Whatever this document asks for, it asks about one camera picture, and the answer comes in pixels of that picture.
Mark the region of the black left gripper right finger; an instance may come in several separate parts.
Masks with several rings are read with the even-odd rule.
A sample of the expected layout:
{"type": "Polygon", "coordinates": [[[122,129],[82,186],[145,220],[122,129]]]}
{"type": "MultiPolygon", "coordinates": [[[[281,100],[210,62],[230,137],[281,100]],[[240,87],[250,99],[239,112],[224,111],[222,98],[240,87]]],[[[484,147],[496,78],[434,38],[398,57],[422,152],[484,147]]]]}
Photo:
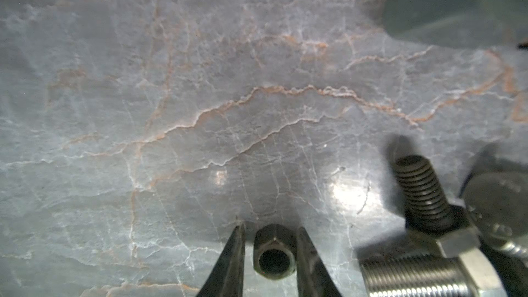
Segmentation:
{"type": "Polygon", "coordinates": [[[296,281],[302,297],[341,297],[306,229],[296,231],[296,281]]]}

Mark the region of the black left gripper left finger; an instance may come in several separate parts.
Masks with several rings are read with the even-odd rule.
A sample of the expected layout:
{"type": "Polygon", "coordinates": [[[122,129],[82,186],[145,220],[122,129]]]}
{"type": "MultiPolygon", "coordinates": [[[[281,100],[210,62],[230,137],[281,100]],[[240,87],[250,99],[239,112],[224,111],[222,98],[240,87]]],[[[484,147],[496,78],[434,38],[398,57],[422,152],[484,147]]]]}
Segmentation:
{"type": "Polygon", "coordinates": [[[197,297],[241,297],[246,258],[246,229],[237,225],[197,297]]]}

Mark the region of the black hex nut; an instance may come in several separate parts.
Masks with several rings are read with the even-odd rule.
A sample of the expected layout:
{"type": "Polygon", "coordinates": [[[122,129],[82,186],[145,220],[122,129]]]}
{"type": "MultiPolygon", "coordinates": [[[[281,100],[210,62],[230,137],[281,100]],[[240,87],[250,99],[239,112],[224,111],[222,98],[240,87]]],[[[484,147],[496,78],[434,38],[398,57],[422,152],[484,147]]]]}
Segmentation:
{"type": "Polygon", "coordinates": [[[296,236],[289,228],[270,224],[257,231],[254,270],[269,280],[281,280],[296,271],[296,236]]]}

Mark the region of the silver hex bolt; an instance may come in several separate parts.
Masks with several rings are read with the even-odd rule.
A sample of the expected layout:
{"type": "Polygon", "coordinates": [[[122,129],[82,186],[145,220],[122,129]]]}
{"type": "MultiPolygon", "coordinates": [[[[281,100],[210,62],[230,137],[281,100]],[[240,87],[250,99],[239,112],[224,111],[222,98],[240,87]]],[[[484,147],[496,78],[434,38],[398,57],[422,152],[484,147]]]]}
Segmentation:
{"type": "Polygon", "coordinates": [[[455,258],[415,255],[360,264],[369,296],[507,296],[478,248],[455,258]]]}
{"type": "Polygon", "coordinates": [[[490,248],[527,261],[527,174],[482,173],[469,179],[462,199],[490,248]]]}

